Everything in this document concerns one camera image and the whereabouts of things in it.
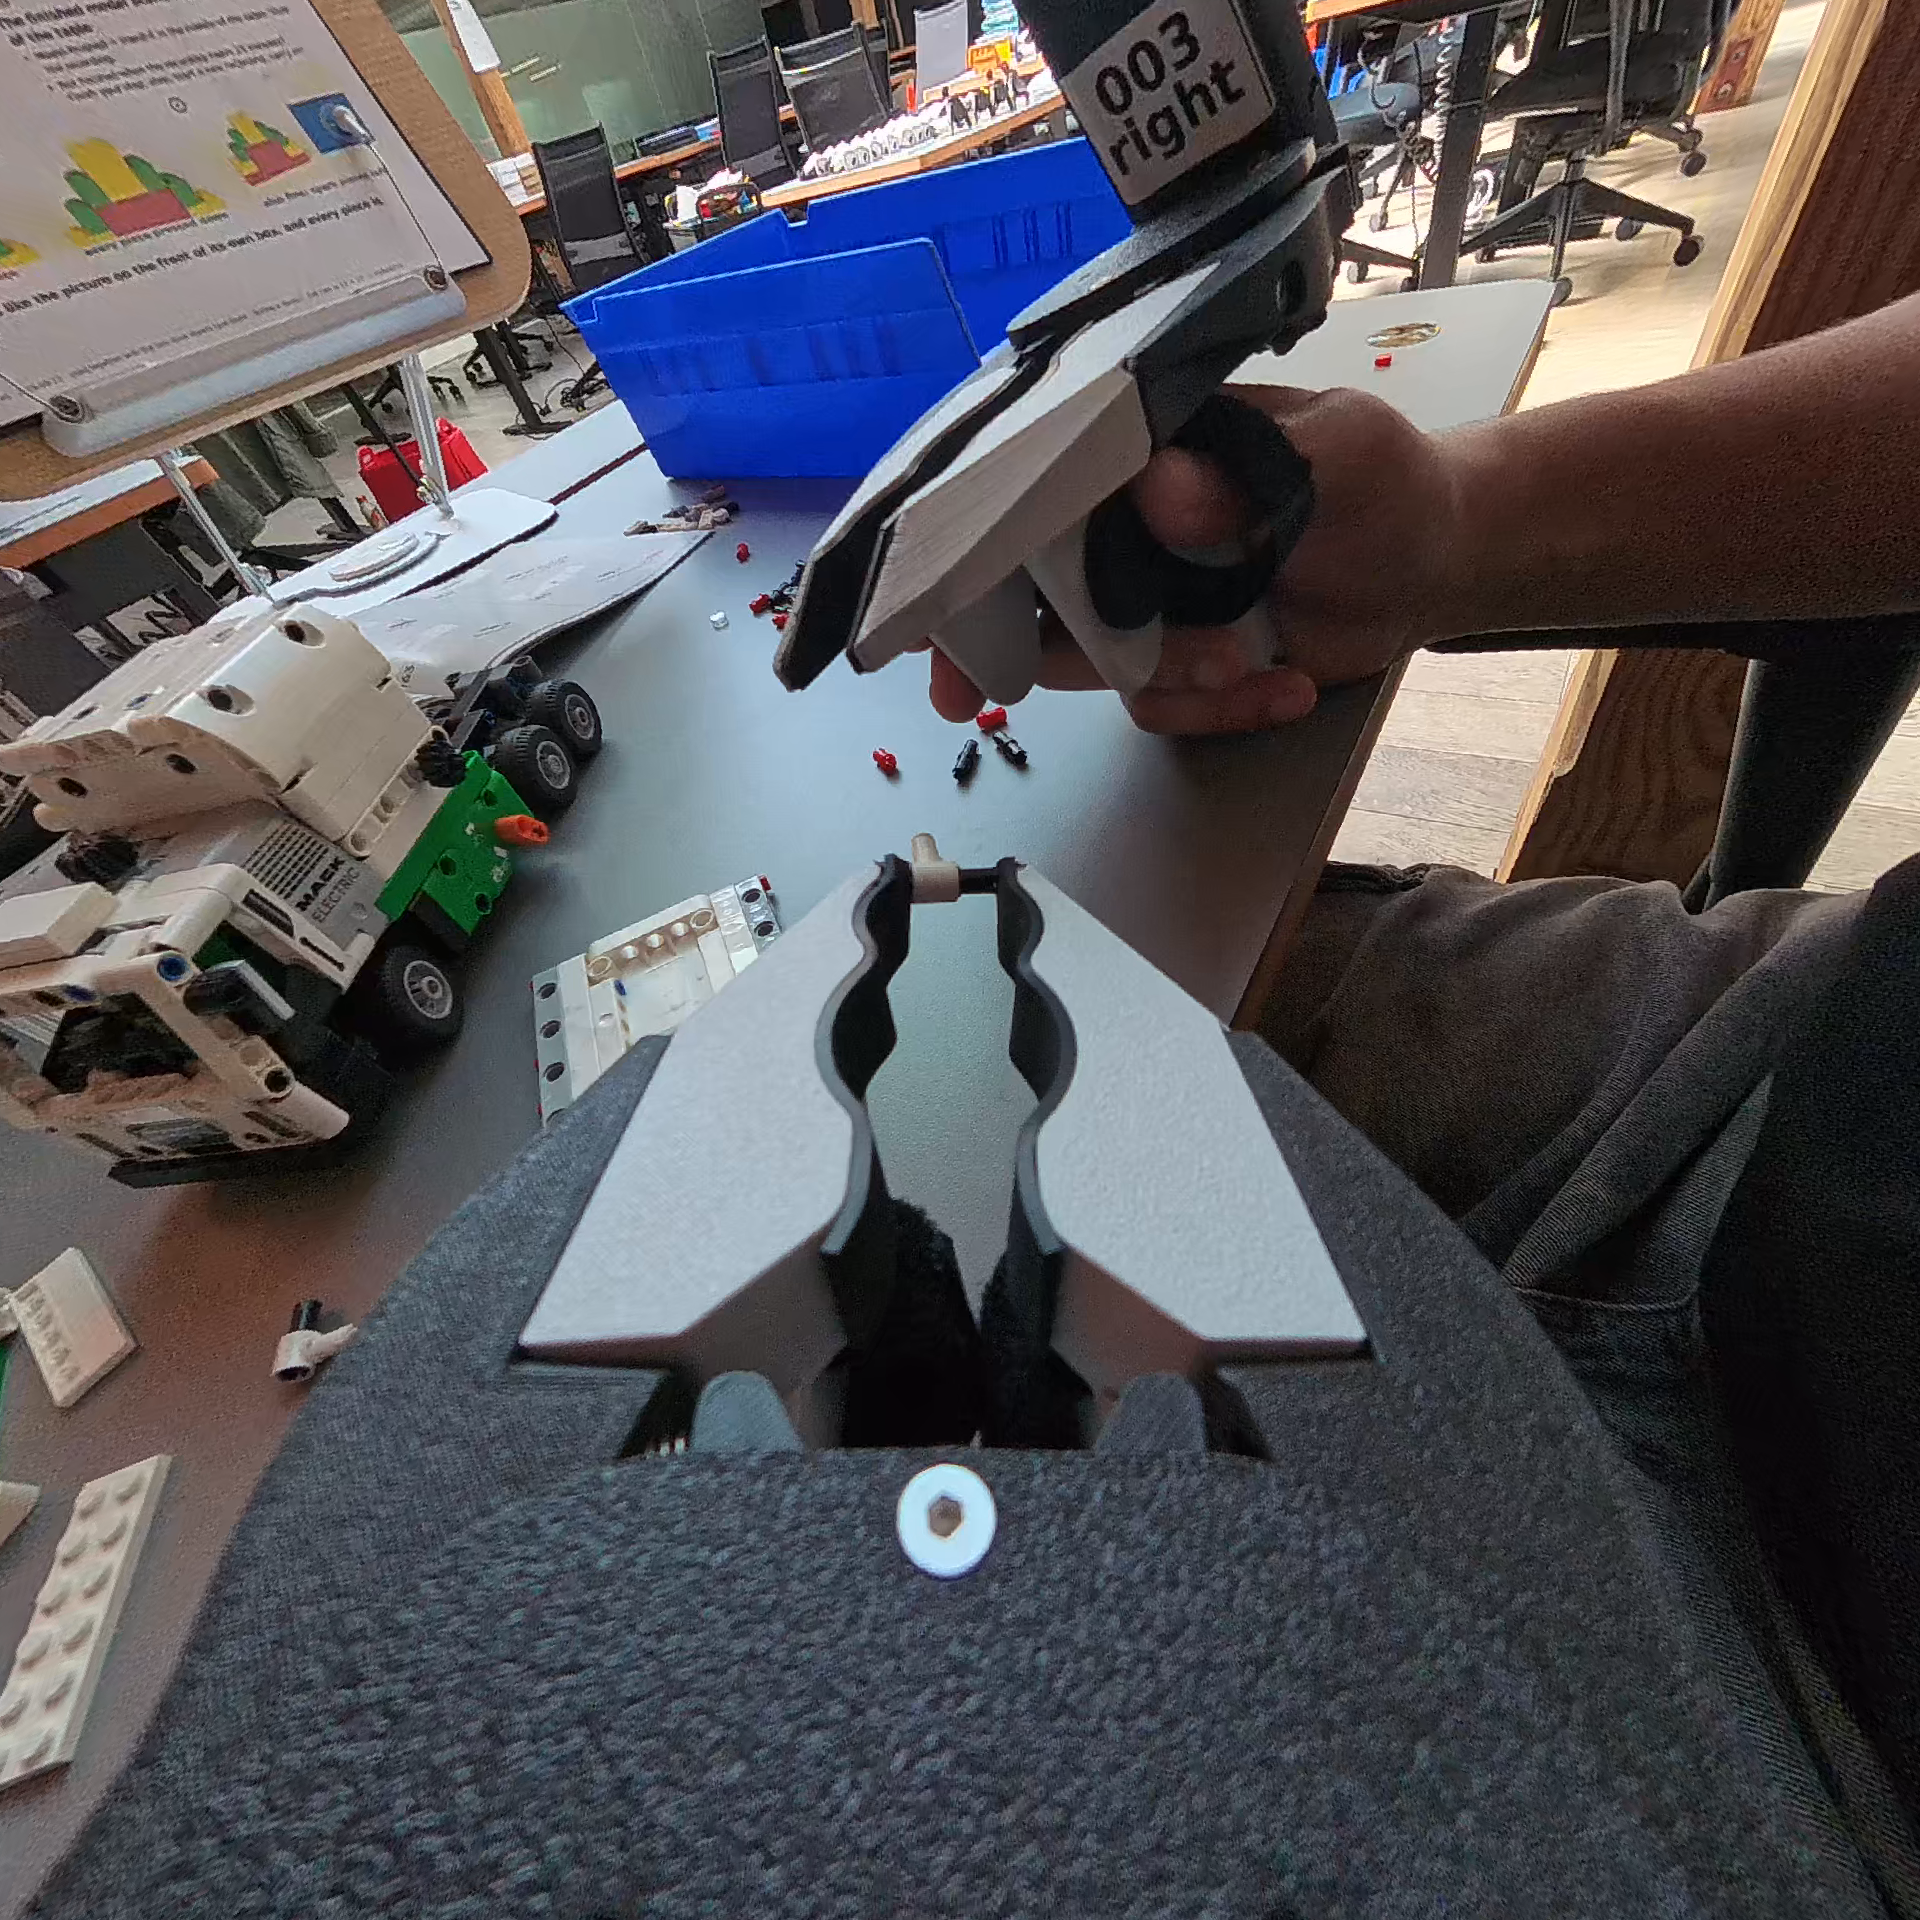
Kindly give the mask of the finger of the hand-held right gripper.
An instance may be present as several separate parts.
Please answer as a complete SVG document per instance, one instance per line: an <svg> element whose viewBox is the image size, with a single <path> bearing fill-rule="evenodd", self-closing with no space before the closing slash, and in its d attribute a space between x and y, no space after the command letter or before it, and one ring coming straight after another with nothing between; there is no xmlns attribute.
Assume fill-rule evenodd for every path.
<svg viewBox="0 0 1920 1920"><path fill-rule="evenodd" d="M1209 337L1209 302L1221 292L1226 257L1191 263L1111 312L1061 337L1040 334L1024 349L1006 346L938 401L862 478L807 555L804 589L777 646L777 678L801 692L835 658L850 658L852 622L876 569L885 514L909 489L944 472L983 428L1031 395L1050 366L1072 375L1123 366L1138 375L1151 454L1190 423L1217 387L1226 366ZM1226 620L1227 552L1132 552L1121 512L1123 478L1091 514L1031 562L1040 611L1057 611L1095 658L1105 685L1141 692L1158 666L1169 620ZM980 692L1031 692L1040 669L962 669Z"/></svg>
<svg viewBox="0 0 1920 1920"><path fill-rule="evenodd" d="M960 669L1040 669L1031 562L1151 457L1138 375L1050 366L881 521L850 658L881 669L938 642Z"/></svg>

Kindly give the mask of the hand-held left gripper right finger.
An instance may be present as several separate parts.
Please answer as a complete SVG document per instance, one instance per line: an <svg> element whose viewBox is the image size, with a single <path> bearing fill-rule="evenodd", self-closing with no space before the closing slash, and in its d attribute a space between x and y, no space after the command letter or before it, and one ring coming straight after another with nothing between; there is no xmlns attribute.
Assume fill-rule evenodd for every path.
<svg viewBox="0 0 1920 1920"><path fill-rule="evenodd" d="M1144 1379L1369 1358L1227 1029L1040 867L995 867L1015 1142L1006 1300L1108 1417Z"/></svg>

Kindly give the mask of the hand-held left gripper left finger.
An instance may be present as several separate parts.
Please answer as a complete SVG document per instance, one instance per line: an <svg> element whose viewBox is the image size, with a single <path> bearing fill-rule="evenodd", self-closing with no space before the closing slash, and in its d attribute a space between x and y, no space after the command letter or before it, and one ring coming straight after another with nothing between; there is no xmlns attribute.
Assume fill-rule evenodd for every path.
<svg viewBox="0 0 1920 1920"><path fill-rule="evenodd" d="M704 1384L754 1370L826 1421L899 1269L870 1086L899 1045L901 855L852 870L685 1019L639 1093L518 1353Z"/></svg>

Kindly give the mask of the grey and tan lego panel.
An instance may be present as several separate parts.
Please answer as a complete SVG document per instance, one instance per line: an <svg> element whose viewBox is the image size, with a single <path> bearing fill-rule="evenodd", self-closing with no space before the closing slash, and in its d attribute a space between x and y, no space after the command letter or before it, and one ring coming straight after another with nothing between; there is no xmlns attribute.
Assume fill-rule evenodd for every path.
<svg viewBox="0 0 1920 1920"><path fill-rule="evenodd" d="M748 873L535 973L538 1119L551 1122L635 1045L665 1038L779 939L767 873Z"/></svg>

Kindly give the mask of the tan lego pin connector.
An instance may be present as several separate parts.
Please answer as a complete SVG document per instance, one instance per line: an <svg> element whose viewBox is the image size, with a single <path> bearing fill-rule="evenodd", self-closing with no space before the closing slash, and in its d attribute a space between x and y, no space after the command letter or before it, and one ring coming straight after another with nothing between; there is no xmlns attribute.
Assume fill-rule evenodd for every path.
<svg viewBox="0 0 1920 1920"><path fill-rule="evenodd" d="M946 859L933 832L922 828L910 836L910 900L914 903L950 903L962 899L995 899L1004 881L1021 870L1021 859L1004 855L993 864L960 864Z"/></svg>

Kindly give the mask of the lego instruction booklet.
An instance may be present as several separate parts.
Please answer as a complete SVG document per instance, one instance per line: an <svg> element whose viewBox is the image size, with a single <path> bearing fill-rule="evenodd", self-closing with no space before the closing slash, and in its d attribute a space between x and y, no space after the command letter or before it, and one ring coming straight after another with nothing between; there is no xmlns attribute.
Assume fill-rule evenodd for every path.
<svg viewBox="0 0 1920 1920"><path fill-rule="evenodd" d="M630 604L704 539L709 532L654 532L513 540L439 585L354 611L354 622L424 697L431 685L508 666L541 639Z"/></svg>

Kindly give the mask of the white and green lego truck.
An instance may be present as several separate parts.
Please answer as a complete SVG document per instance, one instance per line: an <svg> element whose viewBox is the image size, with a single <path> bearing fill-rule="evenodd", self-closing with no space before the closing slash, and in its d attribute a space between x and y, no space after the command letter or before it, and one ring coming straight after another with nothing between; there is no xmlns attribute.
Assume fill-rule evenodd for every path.
<svg viewBox="0 0 1920 1920"><path fill-rule="evenodd" d="M224 611L3 743L3 1122L129 1188L340 1162L463 1029L462 955L603 746L538 663Z"/></svg>

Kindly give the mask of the short white lego plate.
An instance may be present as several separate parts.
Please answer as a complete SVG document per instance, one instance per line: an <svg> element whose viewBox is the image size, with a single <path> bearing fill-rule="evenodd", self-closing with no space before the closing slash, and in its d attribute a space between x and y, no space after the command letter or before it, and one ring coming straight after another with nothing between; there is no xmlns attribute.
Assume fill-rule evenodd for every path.
<svg viewBox="0 0 1920 1920"><path fill-rule="evenodd" d="M68 1247L3 1290L3 1333L24 1335L52 1407L78 1407L137 1337L85 1251Z"/></svg>

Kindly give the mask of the long white lego plate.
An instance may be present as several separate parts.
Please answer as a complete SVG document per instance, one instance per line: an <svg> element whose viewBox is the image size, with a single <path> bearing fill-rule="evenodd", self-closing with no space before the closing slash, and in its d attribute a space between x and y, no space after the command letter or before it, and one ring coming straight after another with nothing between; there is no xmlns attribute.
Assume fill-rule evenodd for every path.
<svg viewBox="0 0 1920 1920"><path fill-rule="evenodd" d="M73 1762L167 1490L169 1453L85 1482L3 1685L3 1790Z"/></svg>

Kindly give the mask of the person's right hand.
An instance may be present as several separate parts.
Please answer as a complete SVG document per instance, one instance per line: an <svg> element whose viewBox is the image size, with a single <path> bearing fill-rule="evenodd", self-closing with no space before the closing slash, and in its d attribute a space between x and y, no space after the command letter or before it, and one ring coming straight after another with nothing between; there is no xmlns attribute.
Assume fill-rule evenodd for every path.
<svg viewBox="0 0 1920 1920"><path fill-rule="evenodd" d="M1443 636L1446 546L1461 475L1443 436L1360 387L1227 387L1274 419L1312 478L1312 514L1271 573L1280 663L1250 669L1226 629L1169 625L1152 678L1127 697L1141 732L1212 736L1271 732L1312 710L1325 685L1373 678ZM1165 549L1247 540L1258 510L1209 454L1158 451L1131 483ZM1057 614L1040 614L1040 685L1111 692Z"/></svg>

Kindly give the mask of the blue plastic bin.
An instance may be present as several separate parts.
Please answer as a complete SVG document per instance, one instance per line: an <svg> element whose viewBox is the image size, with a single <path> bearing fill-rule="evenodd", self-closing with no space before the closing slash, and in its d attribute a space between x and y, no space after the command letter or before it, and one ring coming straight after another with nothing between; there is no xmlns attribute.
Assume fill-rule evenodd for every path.
<svg viewBox="0 0 1920 1920"><path fill-rule="evenodd" d="M663 475L867 475L1131 233L1083 136L779 208L565 299Z"/></svg>

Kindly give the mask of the black office chair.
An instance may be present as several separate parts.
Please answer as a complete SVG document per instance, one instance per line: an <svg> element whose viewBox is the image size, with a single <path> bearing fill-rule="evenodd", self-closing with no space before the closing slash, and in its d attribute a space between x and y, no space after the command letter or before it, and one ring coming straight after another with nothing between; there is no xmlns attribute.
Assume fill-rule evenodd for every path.
<svg viewBox="0 0 1920 1920"><path fill-rule="evenodd" d="M823 157L890 121L889 50L870 27L850 21L818 40L774 45L774 63L807 157Z"/></svg>
<svg viewBox="0 0 1920 1920"><path fill-rule="evenodd" d="M1499 202L1461 251L1550 251L1554 302L1570 299L1563 257L1603 229L1628 242L1643 229L1676 233L1673 263L1702 253L1694 217L1595 179L1595 163L1635 132L1669 136L1683 174L1705 165L1690 99L1729 31L1729 3L1547 3L1524 69L1495 88L1488 118L1511 121Z"/></svg>
<svg viewBox="0 0 1920 1920"><path fill-rule="evenodd" d="M774 45L754 40L728 52L709 52L709 79L724 168L752 179L754 190L790 182L797 159L779 118L784 94Z"/></svg>
<svg viewBox="0 0 1920 1920"><path fill-rule="evenodd" d="M617 186L612 140L602 127L532 140L532 159L565 280L576 298L606 286L647 263L628 200Z"/></svg>

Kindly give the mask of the person's dark trousers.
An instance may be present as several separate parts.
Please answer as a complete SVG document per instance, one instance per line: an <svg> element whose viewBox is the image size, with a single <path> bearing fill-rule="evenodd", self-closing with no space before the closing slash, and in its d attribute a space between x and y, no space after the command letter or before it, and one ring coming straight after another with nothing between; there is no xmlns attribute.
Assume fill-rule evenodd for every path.
<svg viewBox="0 0 1920 1920"><path fill-rule="evenodd" d="M1763 1749L1916 1916L1916 859L1702 910L1331 863L1261 1033L1558 1346Z"/></svg>

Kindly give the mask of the red container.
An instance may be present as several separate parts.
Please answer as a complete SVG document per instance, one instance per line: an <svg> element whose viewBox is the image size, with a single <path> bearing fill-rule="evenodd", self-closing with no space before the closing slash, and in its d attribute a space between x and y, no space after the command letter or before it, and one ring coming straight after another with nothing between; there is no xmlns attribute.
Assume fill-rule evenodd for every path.
<svg viewBox="0 0 1920 1920"><path fill-rule="evenodd" d="M447 489L480 478L489 472L486 459L475 451L463 428L452 419L439 419L439 442ZM397 521L421 510L421 447L415 433L396 442L359 436L355 442L355 483L359 491L380 510L380 521Z"/></svg>

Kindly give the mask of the wooden panel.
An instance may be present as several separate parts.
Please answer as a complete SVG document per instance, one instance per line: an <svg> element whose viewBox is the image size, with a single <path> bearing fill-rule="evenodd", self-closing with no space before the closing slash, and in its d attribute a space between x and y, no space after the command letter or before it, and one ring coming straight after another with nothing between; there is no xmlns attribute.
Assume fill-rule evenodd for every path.
<svg viewBox="0 0 1920 1920"><path fill-rule="evenodd" d="M1708 311L1694 366L1916 289L1916 3L1828 3ZM1721 899L1804 885L1872 760L1819 793L1785 859L1737 821L1760 793L1763 671L1724 651L1600 650L1570 669L1499 878L1616 873Z"/></svg>

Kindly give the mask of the wooden instruction sheet stand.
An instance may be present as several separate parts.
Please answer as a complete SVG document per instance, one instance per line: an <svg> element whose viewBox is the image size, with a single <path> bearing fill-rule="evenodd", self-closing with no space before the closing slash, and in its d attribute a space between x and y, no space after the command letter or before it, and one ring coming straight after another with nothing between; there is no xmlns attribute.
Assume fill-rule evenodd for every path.
<svg viewBox="0 0 1920 1920"><path fill-rule="evenodd" d="M421 349L529 289L521 220L380 3L3 3L3 498L396 366L397 532L272 587L372 606L558 510L452 489Z"/></svg>

